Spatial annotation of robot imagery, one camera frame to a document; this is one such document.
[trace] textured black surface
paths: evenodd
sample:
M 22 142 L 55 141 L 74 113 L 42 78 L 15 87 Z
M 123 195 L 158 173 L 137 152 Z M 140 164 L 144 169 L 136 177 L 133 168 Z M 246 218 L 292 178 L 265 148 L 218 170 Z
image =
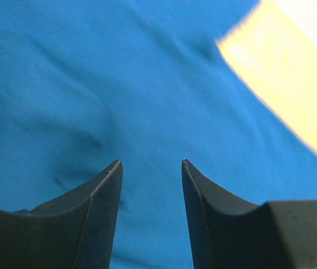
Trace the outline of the textured black surface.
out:
M 317 268 L 317 201 L 247 202 L 182 164 L 195 269 Z
M 108 268 L 120 202 L 122 167 L 92 194 L 77 256 L 77 269 Z
M 122 173 L 115 161 L 32 211 L 0 210 L 0 268 L 109 268 Z

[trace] blue shirt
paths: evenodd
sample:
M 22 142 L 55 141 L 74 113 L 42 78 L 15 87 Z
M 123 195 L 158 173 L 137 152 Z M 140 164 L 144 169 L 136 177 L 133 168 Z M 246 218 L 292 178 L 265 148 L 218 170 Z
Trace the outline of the blue shirt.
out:
M 111 267 L 169 269 L 192 268 L 183 158 L 255 203 L 317 198 L 317 157 L 215 44 L 255 3 L 0 0 L 0 208 L 121 159 Z

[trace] black plastic piece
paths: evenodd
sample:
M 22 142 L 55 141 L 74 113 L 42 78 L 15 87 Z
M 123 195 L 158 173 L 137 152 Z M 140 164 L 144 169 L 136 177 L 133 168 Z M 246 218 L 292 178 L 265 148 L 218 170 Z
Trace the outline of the black plastic piece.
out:
M 317 268 L 317 200 L 258 206 L 188 160 L 182 182 L 195 269 Z
M 31 211 L 0 210 L 0 268 L 109 268 L 122 173 L 115 161 Z

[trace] blue fabric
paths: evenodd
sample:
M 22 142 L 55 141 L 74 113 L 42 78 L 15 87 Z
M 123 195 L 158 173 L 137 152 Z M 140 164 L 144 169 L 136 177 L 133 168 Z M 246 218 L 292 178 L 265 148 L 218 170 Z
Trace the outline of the blue fabric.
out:
M 256 203 L 317 198 L 317 157 L 214 39 L 254 0 L 0 0 L 0 208 L 124 165 L 112 268 L 192 268 L 188 158 Z

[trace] yellow object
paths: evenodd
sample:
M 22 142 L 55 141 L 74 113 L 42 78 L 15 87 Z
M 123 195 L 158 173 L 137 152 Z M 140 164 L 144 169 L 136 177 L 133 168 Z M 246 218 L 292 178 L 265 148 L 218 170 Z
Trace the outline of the yellow object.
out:
M 317 47 L 297 21 L 303 20 L 262 0 L 217 46 L 251 91 L 317 153 Z

